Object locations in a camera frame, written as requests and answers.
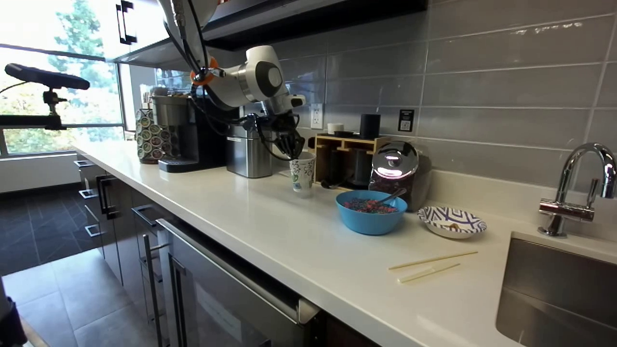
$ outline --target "electrical outlet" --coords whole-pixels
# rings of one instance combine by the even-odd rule
[[[322,130],[324,128],[324,105],[310,105],[310,130]]]
[[[412,132],[412,118],[414,118],[414,110],[412,108],[401,108],[399,110],[399,132]]]

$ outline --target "bottle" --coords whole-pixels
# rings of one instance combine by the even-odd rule
[[[142,93],[142,105],[135,118],[137,159],[156,164],[164,155],[162,130],[154,124],[150,93]]]

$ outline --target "wooden organizer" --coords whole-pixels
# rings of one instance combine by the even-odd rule
[[[376,139],[360,139],[360,137],[333,137],[327,133],[320,133],[314,137],[314,180],[316,182],[324,182],[325,174],[327,174],[327,155],[331,151],[341,153],[341,168],[343,172],[352,170],[352,153],[364,153],[368,157],[376,155],[378,149],[387,143],[387,139],[383,137],[376,137]]]

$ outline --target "chrome faucet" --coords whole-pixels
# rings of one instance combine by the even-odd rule
[[[565,195],[570,184],[570,174],[586,153],[595,153],[599,162],[601,162],[601,187],[597,191],[597,180],[592,180],[590,191],[586,195],[586,205],[568,205],[565,203]],[[565,238],[563,232],[563,218],[574,218],[574,220],[593,220],[593,199],[595,193],[603,199],[613,199],[615,197],[615,180],[617,180],[617,162],[615,155],[601,143],[584,143],[576,147],[565,160],[559,186],[557,186],[557,195],[555,201],[541,199],[540,201],[540,213],[549,214],[551,222],[545,228],[540,228],[540,232],[551,236],[551,238]]]

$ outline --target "dishwasher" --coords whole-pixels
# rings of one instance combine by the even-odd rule
[[[156,243],[169,347],[312,346],[318,307],[191,226],[158,218]]]

